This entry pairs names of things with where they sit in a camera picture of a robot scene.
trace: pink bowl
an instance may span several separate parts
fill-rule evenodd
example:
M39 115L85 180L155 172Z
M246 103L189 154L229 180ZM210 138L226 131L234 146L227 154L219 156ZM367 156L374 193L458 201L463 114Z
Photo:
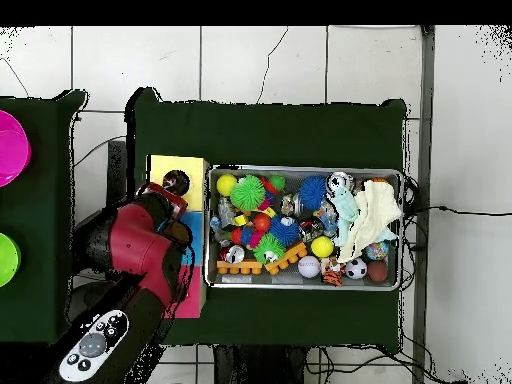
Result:
M21 124L0 110L0 187L9 184L23 171L31 153Z

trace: gray plastic tray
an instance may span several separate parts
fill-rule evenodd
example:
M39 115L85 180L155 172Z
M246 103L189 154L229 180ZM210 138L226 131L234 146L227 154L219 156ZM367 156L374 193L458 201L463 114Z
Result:
M382 283L373 283L368 277L360 280L351 280L343 277L343 286L336 287L322 283L320 275L315 278L304 278L297 270L297 264L291 264L288 268L279 271L276 275L270 275L264 268L260 275L241 274L219 274L217 272L217 260L219 258L219 244L213 238L210 228L210 218L217 215L219 193L216 185L217 179L223 174L232 174L241 177L247 174L256 176L282 175L286 178L286 192L296 193L299 190L301 181L311 175L327 176L335 171L343 171L352 175L355 179L382 177L385 178L394 188L398 206L402 210L404 195L404 179L399 171L391 169L352 169L352 168L305 168L305 167L277 167L277 166L251 166L238 165L226 169L225 166L214 165L207 174L206 184L210 191L208 213L206 217L206 234L209 234L205 249L205 279L209 286L215 288L258 288L258 289L302 289L302 290L367 290L367 291L389 291L394 290L402 274L402 232L403 220L400 218L391 223L391 230L398 235L398 239L391 243L389 249L388 278ZM274 210L279 212L281 198L277 197L274 202ZM311 253L310 244L307 243L308 254Z

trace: green cloth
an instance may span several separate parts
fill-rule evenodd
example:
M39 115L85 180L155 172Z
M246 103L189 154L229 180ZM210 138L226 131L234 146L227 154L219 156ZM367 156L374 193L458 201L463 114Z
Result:
M154 90L130 99L135 183L146 156L210 164L402 169L401 100L382 106L166 103ZM165 343L382 344L398 350L399 291L208 290L199 319L176 320Z
M70 124L85 92L52 100L0 98L31 144L27 168L0 188L0 232L19 246L21 266L0 288L0 341L52 343L66 328L71 274Z

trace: brown ball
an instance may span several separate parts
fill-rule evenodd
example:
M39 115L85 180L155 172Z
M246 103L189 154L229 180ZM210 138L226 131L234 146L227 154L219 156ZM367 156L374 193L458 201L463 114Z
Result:
M374 283L382 283L388 276L388 267L384 261L368 262L368 277Z

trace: green bowl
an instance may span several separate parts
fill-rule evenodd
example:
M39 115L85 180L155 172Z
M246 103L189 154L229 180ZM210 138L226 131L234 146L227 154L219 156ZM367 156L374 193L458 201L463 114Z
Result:
M0 233L0 287L12 280L20 267L21 253L18 245Z

